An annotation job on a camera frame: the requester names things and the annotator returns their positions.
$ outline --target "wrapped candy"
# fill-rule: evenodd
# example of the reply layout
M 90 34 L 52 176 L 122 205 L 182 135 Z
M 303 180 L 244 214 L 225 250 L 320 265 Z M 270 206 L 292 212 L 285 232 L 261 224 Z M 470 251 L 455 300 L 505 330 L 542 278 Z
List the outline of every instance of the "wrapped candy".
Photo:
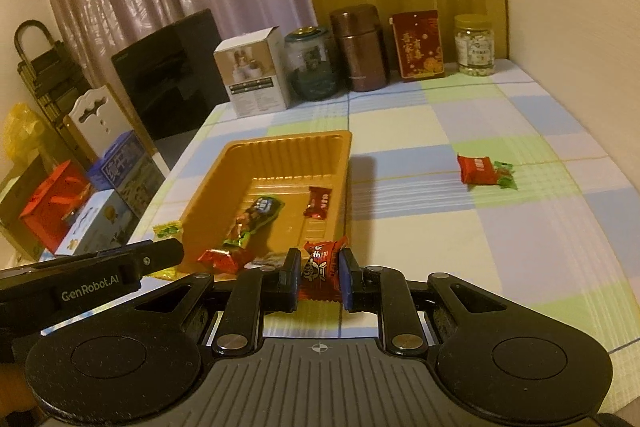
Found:
M 467 158 L 458 155 L 460 181 L 467 185 L 500 185 L 502 188 L 516 188 L 513 180 L 513 165 L 492 163 L 488 156 Z
M 330 188 L 309 187 L 309 203 L 306 206 L 304 215 L 314 219 L 326 219 L 330 196 Z
M 273 196 L 259 196 L 251 206 L 236 217 L 223 245 L 245 248 L 256 230 L 273 221 L 284 203 Z
M 152 228 L 154 231 L 154 243 L 172 238 L 182 242 L 182 223 L 180 221 L 169 221 L 168 223 L 162 223 L 162 225 L 154 225 Z M 170 266 L 149 275 L 163 281 L 176 281 L 186 274 L 179 272 L 177 266 Z
M 240 247 L 212 248 L 198 257 L 201 263 L 210 264 L 217 271 L 229 275 L 237 274 L 253 259 L 251 252 Z
M 309 254 L 302 270 L 299 298 L 302 300 L 342 302 L 338 277 L 338 252 L 347 245 L 347 237 L 338 241 L 306 243 Z

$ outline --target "yellow candy wrapper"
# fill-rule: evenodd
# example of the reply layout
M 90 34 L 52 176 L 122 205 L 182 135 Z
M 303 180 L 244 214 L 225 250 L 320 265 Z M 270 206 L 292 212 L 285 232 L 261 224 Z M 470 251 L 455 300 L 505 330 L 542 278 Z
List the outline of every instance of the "yellow candy wrapper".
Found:
M 177 239 L 182 242 L 182 223 L 180 221 L 170 221 L 162 225 L 156 225 L 153 227 L 153 230 L 154 243 L 156 241 L 163 241 L 164 239 Z M 150 273 L 149 277 L 155 277 L 163 281 L 176 281 L 185 275 L 186 273 L 178 272 L 177 266 L 171 266 L 164 270 Z

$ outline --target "product box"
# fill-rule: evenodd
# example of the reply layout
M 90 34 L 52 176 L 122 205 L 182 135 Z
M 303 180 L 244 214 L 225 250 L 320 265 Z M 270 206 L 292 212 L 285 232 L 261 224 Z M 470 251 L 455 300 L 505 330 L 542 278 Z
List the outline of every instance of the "product box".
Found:
M 89 169 L 96 190 L 115 188 L 136 217 L 142 217 L 164 176 L 134 131 L 121 134 Z
M 44 245 L 20 220 L 20 214 L 36 188 L 47 179 L 47 171 L 38 155 L 24 172 L 12 169 L 0 182 L 0 233 L 22 257 L 37 261 Z
M 68 216 L 90 195 L 89 180 L 71 160 L 60 164 L 36 188 L 20 219 L 49 250 L 56 251 L 69 231 Z
M 80 210 L 56 255 L 80 255 L 122 247 L 137 224 L 138 218 L 115 190 L 96 192 Z
M 289 107 L 284 39 L 277 27 L 222 41 L 214 57 L 238 117 Z
M 397 13 L 389 23 L 405 82 L 445 75 L 437 10 Z

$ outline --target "glass jar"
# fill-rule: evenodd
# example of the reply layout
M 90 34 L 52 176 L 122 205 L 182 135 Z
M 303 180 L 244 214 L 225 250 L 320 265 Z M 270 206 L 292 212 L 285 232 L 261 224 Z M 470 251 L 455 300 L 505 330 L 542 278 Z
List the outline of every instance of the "glass jar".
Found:
M 289 84 L 300 98 L 323 100 L 338 91 L 338 76 L 330 60 L 327 28 L 300 28 L 287 35 L 284 41 Z
M 487 76 L 495 72 L 494 31 L 486 15 L 456 15 L 456 48 L 458 70 L 471 76 Z

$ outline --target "gold jar lid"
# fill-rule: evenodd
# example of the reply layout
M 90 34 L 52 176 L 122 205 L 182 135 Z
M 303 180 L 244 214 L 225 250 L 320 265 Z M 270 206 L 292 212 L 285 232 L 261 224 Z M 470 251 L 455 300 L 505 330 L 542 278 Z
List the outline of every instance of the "gold jar lid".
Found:
M 465 13 L 456 15 L 456 28 L 461 30 L 490 30 L 492 28 L 491 19 L 487 15 L 477 13 Z
M 284 40 L 285 42 L 306 41 L 307 39 L 320 36 L 326 32 L 327 29 L 322 26 L 305 26 L 304 28 L 293 30 L 290 34 L 284 37 Z

